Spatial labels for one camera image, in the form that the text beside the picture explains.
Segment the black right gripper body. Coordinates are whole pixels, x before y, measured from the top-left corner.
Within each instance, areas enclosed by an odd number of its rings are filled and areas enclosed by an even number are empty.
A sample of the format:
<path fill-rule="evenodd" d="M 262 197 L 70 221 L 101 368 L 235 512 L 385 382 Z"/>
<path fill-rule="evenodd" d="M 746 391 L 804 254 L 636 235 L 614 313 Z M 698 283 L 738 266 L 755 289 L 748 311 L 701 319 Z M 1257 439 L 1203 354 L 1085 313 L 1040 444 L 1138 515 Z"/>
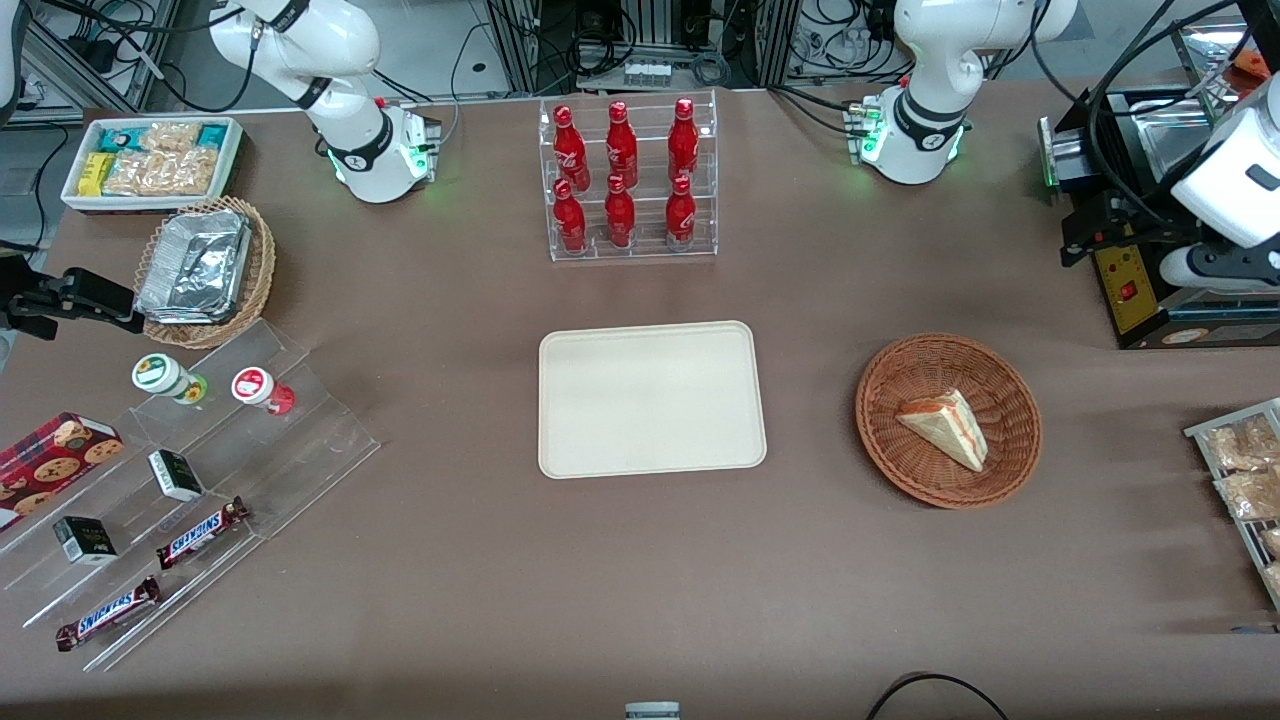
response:
<path fill-rule="evenodd" d="M 61 310 L 61 275 L 33 270 L 24 256 L 1 258 L 1 328 L 54 341 Z"/>

